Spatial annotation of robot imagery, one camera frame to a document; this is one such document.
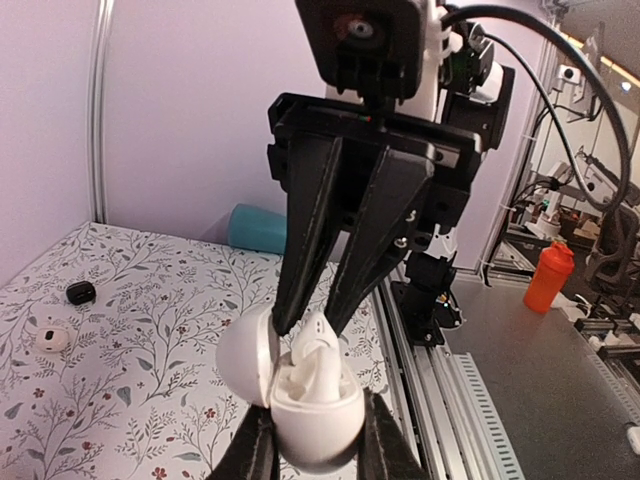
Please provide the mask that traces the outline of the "white earbud silicone tip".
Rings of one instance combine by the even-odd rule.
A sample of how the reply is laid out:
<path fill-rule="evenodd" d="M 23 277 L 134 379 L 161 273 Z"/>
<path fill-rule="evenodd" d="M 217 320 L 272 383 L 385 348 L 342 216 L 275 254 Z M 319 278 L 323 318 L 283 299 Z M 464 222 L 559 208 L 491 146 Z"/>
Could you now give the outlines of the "white earbud silicone tip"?
<path fill-rule="evenodd" d="M 292 343 L 290 380 L 302 389 L 301 402 L 340 399 L 341 358 L 337 336 L 322 312 L 311 312 Z"/>

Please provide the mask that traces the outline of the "white earbud partial top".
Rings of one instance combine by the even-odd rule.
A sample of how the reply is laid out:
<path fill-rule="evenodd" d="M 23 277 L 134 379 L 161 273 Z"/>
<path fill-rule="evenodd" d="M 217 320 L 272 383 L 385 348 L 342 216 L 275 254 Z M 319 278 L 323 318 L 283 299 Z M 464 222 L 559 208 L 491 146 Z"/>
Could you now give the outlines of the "white earbud partial top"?
<path fill-rule="evenodd" d="M 306 380 L 293 366 L 285 365 L 279 370 L 276 382 L 278 394 L 292 401 L 299 401 L 306 393 Z"/>

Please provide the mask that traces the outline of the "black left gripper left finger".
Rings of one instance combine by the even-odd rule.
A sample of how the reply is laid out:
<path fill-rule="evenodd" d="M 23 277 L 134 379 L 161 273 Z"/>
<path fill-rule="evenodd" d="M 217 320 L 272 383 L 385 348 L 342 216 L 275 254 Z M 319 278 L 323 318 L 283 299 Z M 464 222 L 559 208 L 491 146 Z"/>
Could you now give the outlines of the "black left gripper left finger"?
<path fill-rule="evenodd" d="M 280 478 L 275 425 L 268 409 L 251 406 L 208 480 Z"/>

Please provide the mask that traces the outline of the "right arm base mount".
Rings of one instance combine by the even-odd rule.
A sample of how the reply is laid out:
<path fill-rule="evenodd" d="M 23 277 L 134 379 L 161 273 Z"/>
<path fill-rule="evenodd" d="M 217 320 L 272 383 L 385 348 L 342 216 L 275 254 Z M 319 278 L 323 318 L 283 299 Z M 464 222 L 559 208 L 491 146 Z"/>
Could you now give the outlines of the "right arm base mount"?
<path fill-rule="evenodd" d="M 459 328 L 464 323 L 451 291 L 436 294 L 400 281 L 391 283 L 391 291 L 411 345 L 427 348 L 443 345 L 443 331 Z"/>

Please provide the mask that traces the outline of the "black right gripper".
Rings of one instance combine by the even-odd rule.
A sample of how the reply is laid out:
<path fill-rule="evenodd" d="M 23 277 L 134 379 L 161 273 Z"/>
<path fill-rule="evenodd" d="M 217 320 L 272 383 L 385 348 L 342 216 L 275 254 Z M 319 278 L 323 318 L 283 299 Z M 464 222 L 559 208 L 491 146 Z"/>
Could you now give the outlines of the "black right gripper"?
<path fill-rule="evenodd" d="M 481 164 L 481 137 L 396 112 L 373 114 L 361 105 L 292 93 L 274 101 L 268 118 L 271 175 L 287 194 L 272 325 L 286 335 L 305 312 L 340 228 L 352 231 L 324 313 L 341 334 L 406 253 L 417 212 L 420 233 L 435 224 L 457 226 Z"/>

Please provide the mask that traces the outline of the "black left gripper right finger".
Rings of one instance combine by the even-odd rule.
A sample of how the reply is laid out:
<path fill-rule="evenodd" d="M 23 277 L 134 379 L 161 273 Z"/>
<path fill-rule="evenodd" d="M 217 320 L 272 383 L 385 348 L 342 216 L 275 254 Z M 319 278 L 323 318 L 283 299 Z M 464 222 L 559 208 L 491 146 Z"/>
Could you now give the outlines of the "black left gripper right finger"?
<path fill-rule="evenodd" d="M 365 422 L 359 437 L 358 479 L 424 479 L 403 433 L 379 393 L 364 391 Z"/>

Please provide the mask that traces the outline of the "cream earbud charging case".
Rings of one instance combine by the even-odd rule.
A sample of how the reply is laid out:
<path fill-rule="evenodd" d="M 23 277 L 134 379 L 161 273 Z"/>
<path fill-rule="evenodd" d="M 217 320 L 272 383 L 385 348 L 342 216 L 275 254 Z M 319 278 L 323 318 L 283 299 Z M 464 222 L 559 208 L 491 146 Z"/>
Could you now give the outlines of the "cream earbud charging case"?
<path fill-rule="evenodd" d="M 69 333 L 65 328 L 49 326 L 38 330 L 35 346 L 45 353 L 58 353 L 68 346 L 69 341 Z"/>

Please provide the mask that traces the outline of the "white oval earbud case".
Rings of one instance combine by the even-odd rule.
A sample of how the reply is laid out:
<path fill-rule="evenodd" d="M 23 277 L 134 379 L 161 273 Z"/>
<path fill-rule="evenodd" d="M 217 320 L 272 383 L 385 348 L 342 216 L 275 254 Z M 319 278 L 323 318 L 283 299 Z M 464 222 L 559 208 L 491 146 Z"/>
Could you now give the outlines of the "white oval earbud case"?
<path fill-rule="evenodd" d="M 269 411 L 278 449 L 293 467 L 328 475 L 355 456 L 364 391 L 323 313 L 306 314 L 283 352 L 271 305 L 256 305 L 223 333 L 216 364 L 232 392 Z"/>

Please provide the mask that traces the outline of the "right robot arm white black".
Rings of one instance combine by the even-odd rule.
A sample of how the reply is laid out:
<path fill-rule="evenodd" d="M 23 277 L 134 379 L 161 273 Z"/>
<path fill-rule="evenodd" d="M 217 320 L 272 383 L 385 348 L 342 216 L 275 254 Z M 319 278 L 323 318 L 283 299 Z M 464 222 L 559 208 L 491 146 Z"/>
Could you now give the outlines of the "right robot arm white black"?
<path fill-rule="evenodd" d="M 287 238 L 272 325 L 302 317 L 341 233 L 324 310 L 341 331 L 362 300 L 438 228 L 457 226 L 483 154 L 504 132 L 513 75 L 478 23 L 442 1 L 300 1 L 335 98 L 280 95 L 268 111 Z"/>

